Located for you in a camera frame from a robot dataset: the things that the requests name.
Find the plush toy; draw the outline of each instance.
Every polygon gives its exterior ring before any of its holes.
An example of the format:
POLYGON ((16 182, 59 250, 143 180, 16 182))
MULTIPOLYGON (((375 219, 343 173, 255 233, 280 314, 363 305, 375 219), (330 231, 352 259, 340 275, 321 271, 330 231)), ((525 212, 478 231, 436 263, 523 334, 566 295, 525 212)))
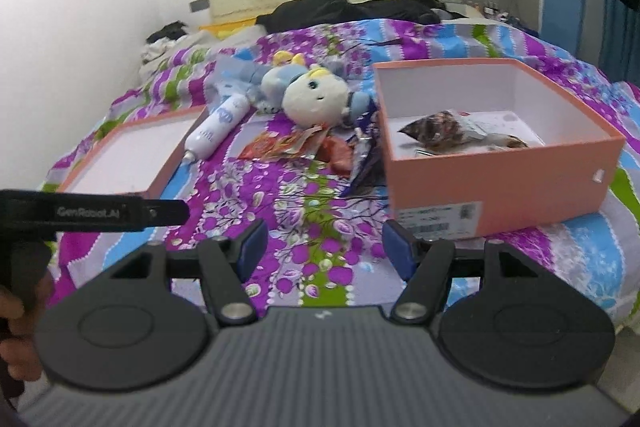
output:
POLYGON ((370 104, 368 94, 350 91, 343 79, 316 64, 289 84, 282 99, 286 115, 303 128, 351 126, 370 104))
POLYGON ((258 110, 275 113, 282 108, 300 127, 351 126, 372 102, 368 94, 349 90, 338 76, 343 71, 344 64, 331 57, 325 67, 312 64, 307 68, 302 54, 288 51, 277 52, 273 66, 220 55, 214 84, 233 78, 249 84, 247 95, 258 110))
POLYGON ((282 99, 289 85, 297 78, 308 73, 305 57, 290 52, 279 51, 273 55, 273 68, 262 77, 260 90, 264 96, 255 105, 262 112, 278 112, 282 108, 282 99))

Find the stuffed doll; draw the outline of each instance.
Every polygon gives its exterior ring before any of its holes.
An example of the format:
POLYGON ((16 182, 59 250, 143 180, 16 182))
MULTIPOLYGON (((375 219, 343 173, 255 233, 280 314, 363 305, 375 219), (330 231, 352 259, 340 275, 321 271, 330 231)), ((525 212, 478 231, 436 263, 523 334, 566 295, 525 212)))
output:
POLYGON ((282 99, 289 85, 309 69, 305 66, 302 54, 279 51, 273 55, 273 68, 262 77, 260 90, 264 95, 255 106, 262 112, 278 112, 282 108, 282 99))
POLYGON ((298 126, 316 124, 353 126, 369 110, 371 97, 350 91, 339 76, 318 65, 297 77, 284 92, 282 108, 298 126))

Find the doll's face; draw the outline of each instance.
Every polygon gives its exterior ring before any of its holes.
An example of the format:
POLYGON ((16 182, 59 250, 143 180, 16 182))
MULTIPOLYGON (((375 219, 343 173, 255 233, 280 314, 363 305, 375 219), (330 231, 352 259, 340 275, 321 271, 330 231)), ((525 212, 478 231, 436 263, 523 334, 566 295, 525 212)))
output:
POLYGON ((297 124, 309 127, 342 121, 349 89, 346 82, 329 71, 311 71, 294 81, 284 94, 282 107, 297 124))

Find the blue cloth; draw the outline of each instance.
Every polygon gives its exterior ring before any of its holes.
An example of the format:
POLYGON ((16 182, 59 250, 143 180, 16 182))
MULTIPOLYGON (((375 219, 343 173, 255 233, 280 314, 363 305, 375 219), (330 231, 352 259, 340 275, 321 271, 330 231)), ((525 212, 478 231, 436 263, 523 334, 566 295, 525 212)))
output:
POLYGON ((544 0, 540 38, 577 55, 583 17, 584 0, 544 0))
POLYGON ((610 82, 640 86, 640 13, 620 0, 605 0, 600 69, 610 82))

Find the candy wrapper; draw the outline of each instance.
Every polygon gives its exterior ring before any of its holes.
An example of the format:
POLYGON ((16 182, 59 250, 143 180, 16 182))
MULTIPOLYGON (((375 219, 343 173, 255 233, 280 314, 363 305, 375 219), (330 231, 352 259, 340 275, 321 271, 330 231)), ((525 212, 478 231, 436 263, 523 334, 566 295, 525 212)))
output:
POLYGON ((341 198, 357 196, 384 181, 378 107, 374 102, 369 111, 356 120, 355 136, 350 141, 353 143, 353 167, 349 185, 340 193, 341 198))
POLYGON ((279 136, 272 131, 264 131, 248 144, 238 155, 241 160, 276 161, 281 158, 303 158, 312 160, 326 137, 327 127, 317 125, 306 130, 293 131, 279 136))
POLYGON ((332 172, 343 178, 348 178, 353 168, 353 147, 337 136, 327 136, 316 160, 329 164, 332 172))
POLYGON ((415 120, 400 129, 401 133, 420 142, 433 155, 460 151, 475 143, 497 148, 523 148, 527 144, 516 136, 485 132, 473 120, 472 114, 453 110, 440 111, 415 120))

